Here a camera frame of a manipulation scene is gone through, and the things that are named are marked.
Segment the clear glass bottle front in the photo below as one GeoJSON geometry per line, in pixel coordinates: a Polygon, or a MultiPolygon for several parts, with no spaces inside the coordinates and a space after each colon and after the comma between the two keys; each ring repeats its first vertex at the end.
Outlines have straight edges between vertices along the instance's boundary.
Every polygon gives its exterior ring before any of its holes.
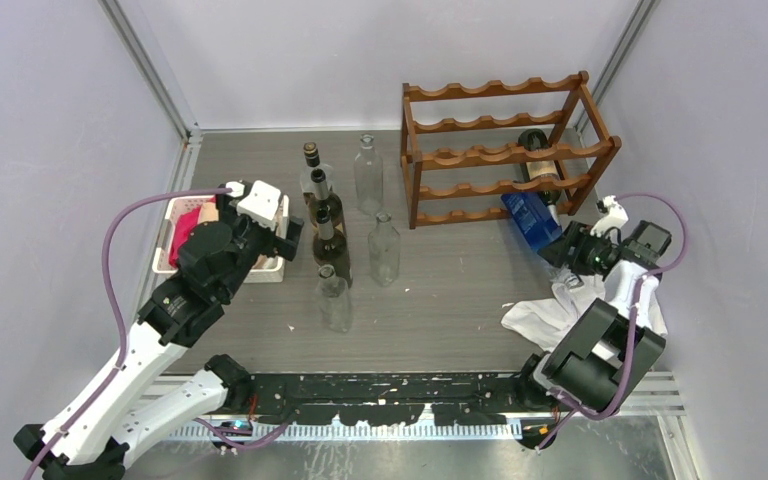
{"type": "Polygon", "coordinates": [[[323,325],[329,330],[347,333],[352,325],[349,286],[330,264],[318,269],[315,298],[323,325]]]}

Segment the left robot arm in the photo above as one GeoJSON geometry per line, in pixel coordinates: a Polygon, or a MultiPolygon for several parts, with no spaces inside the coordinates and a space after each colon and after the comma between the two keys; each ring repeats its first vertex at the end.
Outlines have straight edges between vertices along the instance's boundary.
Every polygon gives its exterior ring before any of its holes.
{"type": "Polygon", "coordinates": [[[17,432],[14,442],[31,462],[25,476],[120,479],[177,428],[220,408],[245,409],[250,376],[227,354],[151,404],[134,405],[223,316],[259,257],[295,258],[303,225],[290,218],[284,236],[247,215],[196,226],[177,272],[154,290],[104,370],[55,418],[17,432]]]}

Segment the red cloth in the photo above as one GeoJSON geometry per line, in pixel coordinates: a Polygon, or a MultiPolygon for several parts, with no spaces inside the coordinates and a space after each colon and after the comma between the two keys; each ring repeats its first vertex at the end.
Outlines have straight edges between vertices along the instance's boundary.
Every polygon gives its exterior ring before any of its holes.
{"type": "Polygon", "coordinates": [[[168,251],[168,263],[171,267],[178,267],[180,247],[188,240],[191,231],[198,225],[200,207],[181,215],[175,223],[171,246],[168,251]]]}

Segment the tall clear glass bottle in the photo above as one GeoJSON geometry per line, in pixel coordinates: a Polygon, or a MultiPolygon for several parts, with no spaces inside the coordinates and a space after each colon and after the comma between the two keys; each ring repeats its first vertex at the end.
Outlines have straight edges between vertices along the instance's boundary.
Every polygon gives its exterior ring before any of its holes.
{"type": "Polygon", "coordinates": [[[383,159],[372,134],[360,136],[353,167],[358,208],[364,214],[375,216],[383,208],[383,159]]]}

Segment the blue square glass bottle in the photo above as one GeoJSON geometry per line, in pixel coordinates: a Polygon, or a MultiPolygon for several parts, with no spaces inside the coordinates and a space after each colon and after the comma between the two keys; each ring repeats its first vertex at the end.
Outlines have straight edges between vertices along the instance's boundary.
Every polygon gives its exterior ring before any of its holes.
{"type": "Polygon", "coordinates": [[[570,289],[584,285],[583,280],[567,267],[556,267],[538,254],[543,247],[558,240],[562,228],[554,206],[547,206],[535,192],[508,193],[501,196],[514,224],[528,245],[530,255],[545,271],[552,283],[560,283],[570,289]]]}

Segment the clear whisky bottle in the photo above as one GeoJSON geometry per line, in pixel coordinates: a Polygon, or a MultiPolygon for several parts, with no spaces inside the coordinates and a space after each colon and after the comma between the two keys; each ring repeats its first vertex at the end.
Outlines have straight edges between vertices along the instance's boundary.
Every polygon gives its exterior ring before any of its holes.
{"type": "Polygon", "coordinates": [[[309,197],[314,193],[314,181],[312,179],[312,173],[316,169],[320,169],[326,175],[326,184],[329,189],[333,188],[333,173],[334,169],[330,164],[323,163],[319,154],[318,147],[315,142],[306,142],[303,145],[303,155],[305,160],[305,166],[303,167],[299,176],[299,183],[301,191],[304,197],[309,197]]]}

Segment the white plastic basket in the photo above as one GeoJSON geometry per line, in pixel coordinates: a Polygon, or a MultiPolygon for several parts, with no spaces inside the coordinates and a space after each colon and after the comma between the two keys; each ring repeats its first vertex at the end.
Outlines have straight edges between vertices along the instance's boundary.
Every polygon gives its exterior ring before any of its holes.
{"type": "MultiPolygon", "coordinates": [[[[194,195],[175,198],[167,202],[160,240],[156,245],[151,265],[155,274],[168,277],[177,272],[177,267],[171,263],[171,252],[180,220],[182,217],[197,220],[198,216],[192,216],[191,212],[198,211],[202,204],[210,199],[210,196],[194,195]]],[[[287,261],[282,257],[261,256],[244,283],[280,283],[284,279],[286,264],[287,261]]]]}

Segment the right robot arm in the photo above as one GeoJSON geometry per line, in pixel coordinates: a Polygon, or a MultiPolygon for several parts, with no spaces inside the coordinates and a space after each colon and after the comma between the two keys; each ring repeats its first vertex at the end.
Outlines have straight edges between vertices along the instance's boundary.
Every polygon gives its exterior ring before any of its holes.
{"type": "Polygon", "coordinates": [[[522,407],[537,411],[568,399],[594,414],[619,408],[666,346],[648,310],[662,277],[657,263],[671,242],[668,230],[649,221],[639,222],[620,242],[573,221],[539,250],[553,266],[604,280],[605,294],[586,307],[552,351],[526,361],[514,386],[522,407]]]}

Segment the white cloth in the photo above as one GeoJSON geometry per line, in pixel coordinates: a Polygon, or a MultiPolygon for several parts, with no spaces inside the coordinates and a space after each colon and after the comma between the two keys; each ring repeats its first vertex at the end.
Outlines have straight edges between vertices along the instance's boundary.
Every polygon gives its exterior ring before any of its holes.
{"type": "Polygon", "coordinates": [[[622,262],[607,275],[575,275],[569,269],[554,269],[552,296],[547,299],[516,303],[502,318],[503,327],[512,330],[545,351],[553,351],[579,318],[597,299],[629,313],[621,299],[633,294],[637,273],[645,269],[622,262]]]}

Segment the clear glass bottle centre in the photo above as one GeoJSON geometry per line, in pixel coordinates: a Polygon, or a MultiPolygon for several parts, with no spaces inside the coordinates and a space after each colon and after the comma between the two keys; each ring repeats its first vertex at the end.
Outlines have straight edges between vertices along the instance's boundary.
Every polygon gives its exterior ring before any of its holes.
{"type": "Polygon", "coordinates": [[[371,277],[380,286],[391,285],[399,276],[401,235],[385,211],[375,216],[376,225],[368,234],[371,277]]]}

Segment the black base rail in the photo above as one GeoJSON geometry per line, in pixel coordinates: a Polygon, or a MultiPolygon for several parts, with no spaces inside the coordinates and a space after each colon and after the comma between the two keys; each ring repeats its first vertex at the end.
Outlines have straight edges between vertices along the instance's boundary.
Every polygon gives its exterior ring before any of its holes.
{"type": "Polygon", "coordinates": [[[266,424],[412,425],[425,410],[436,426],[497,425],[518,414],[558,420],[569,408],[523,373],[253,374],[236,399],[210,414],[266,424]]]}

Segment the dark green wine bottle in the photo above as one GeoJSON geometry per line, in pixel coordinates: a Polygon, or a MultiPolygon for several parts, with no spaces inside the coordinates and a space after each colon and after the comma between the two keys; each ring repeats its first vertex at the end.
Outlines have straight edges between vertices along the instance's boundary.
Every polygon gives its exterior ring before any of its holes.
{"type": "MultiPolygon", "coordinates": [[[[517,143],[527,151],[546,150],[550,146],[548,137],[539,129],[525,130],[519,135],[517,143]]],[[[561,179],[558,168],[552,161],[529,162],[523,168],[526,181],[561,179]]],[[[555,221],[560,223],[557,206],[561,199],[561,191],[542,190],[537,195],[543,204],[547,206],[555,221]]]]}

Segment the green wine bottle middle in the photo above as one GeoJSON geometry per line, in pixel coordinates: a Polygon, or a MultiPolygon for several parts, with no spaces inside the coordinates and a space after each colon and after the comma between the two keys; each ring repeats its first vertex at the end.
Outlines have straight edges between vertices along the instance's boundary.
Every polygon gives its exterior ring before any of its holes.
{"type": "Polygon", "coordinates": [[[346,234],[343,204],[340,197],[332,189],[328,188],[326,184],[327,178],[322,170],[314,170],[312,179],[314,181],[314,193],[309,197],[304,197],[304,200],[309,212],[313,232],[317,233],[319,228],[317,212],[321,208],[326,208],[330,214],[333,227],[346,234]]]}

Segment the wooden wine rack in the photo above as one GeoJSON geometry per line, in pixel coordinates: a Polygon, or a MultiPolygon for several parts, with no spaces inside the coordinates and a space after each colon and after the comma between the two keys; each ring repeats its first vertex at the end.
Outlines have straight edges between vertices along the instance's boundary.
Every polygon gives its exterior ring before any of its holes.
{"type": "Polygon", "coordinates": [[[401,95],[401,131],[399,163],[408,210],[408,225],[418,227],[500,220],[509,213],[502,207],[483,211],[452,210],[442,215],[430,215],[420,209],[425,201],[453,200],[487,197],[491,195],[558,192],[565,200],[558,207],[560,214],[574,215],[594,191],[609,165],[619,153],[622,140],[610,133],[599,107],[588,87],[590,75],[582,70],[562,80],[548,82],[541,77],[531,77],[522,83],[508,85],[501,80],[491,80],[479,87],[466,87],[449,83],[437,90],[426,90],[418,85],[405,83],[401,95]],[[535,116],[527,112],[508,118],[482,115],[473,120],[461,121],[453,117],[443,118],[432,124],[416,120],[413,106],[416,103],[453,101],[480,98],[496,98],[515,95],[549,94],[563,92],[563,106],[548,114],[535,116]],[[590,146],[574,147],[562,142],[561,137],[576,107],[584,109],[585,116],[595,128],[597,142],[590,146]],[[474,145],[466,149],[438,148],[425,153],[420,148],[422,135],[500,130],[514,127],[548,126],[551,129],[548,146],[530,151],[516,143],[499,147],[474,145]],[[528,165],[548,162],[557,169],[556,179],[532,179],[516,182],[498,180],[489,186],[459,183],[447,189],[435,189],[422,180],[426,172],[455,170],[499,165],[528,165]]]}

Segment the beige folded cloth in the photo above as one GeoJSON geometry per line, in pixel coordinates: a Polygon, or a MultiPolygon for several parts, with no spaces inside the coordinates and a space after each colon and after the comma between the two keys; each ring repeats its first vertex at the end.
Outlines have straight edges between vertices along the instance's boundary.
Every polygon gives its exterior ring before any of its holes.
{"type": "Polygon", "coordinates": [[[199,210],[198,224],[216,222],[219,220],[219,211],[215,202],[205,202],[199,210]]]}

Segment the green wine bottle front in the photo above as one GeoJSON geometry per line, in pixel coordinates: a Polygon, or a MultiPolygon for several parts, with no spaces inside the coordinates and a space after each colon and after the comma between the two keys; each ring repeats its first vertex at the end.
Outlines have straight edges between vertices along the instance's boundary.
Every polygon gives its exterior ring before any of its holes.
{"type": "Polygon", "coordinates": [[[348,241],[345,234],[334,226],[327,206],[318,208],[315,223],[312,251],[316,263],[320,266],[331,265],[336,275],[351,287],[353,278],[348,241]]]}

